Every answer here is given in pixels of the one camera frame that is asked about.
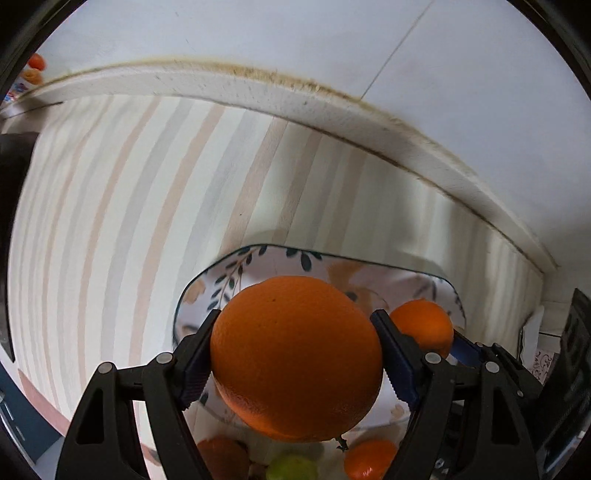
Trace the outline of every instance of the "small orange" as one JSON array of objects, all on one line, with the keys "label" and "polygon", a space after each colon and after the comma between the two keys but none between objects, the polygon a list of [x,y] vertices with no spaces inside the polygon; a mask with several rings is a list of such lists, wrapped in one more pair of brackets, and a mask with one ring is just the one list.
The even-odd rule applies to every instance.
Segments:
[{"label": "small orange", "polygon": [[199,453],[213,480],[247,480],[251,461],[248,452],[237,441],[227,437],[202,440]]},{"label": "small orange", "polygon": [[220,395],[250,427],[284,442],[338,437],[382,382],[374,327],[345,294],[310,277],[274,277],[222,310],[211,338]]},{"label": "small orange", "polygon": [[445,358],[453,343],[453,324],[437,303],[425,299],[411,300],[395,309],[390,318],[401,333],[410,335],[421,350]]},{"label": "small orange", "polygon": [[45,70],[45,60],[38,53],[34,53],[27,62],[32,69]]},{"label": "small orange", "polygon": [[398,449],[389,440],[367,440],[345,455],[345,473],[350,480],[381,480]]}]

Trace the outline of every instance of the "orange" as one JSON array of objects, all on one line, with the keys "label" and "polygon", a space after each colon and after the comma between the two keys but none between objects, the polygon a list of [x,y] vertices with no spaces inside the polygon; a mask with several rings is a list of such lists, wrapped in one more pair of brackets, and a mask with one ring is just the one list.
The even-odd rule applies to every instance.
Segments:
[{"label": "orange", "polygon": [[235,440],[215,437],[197,444],[213,480],[247,480],[251,461],[248,452]]},{"label": "orange", "polygon": [[411,300],[395,309],[390,318],[401,333],[410,335],[421,350],[436,352],[445,358],[453,343],[453,324],[437,303]]},{"label": "orange", "polygon": [[45,70],[45,60],[38,53],[34,53],[33,56],[31,56],[27,62],[27,65],[29,65],[32,69],[41,71]]},{"label": "orange", "polygon": [[389,440],[367,440],[345,455],[345,473],[350,480],[381,480],[398,449]]},{"label": "orange", "polygon": [[319,442],[367,414],[382,382],[378,335],[322,280],[274,277],[236,295],[211,338],[220,395],[250,427],[285,442]]}]

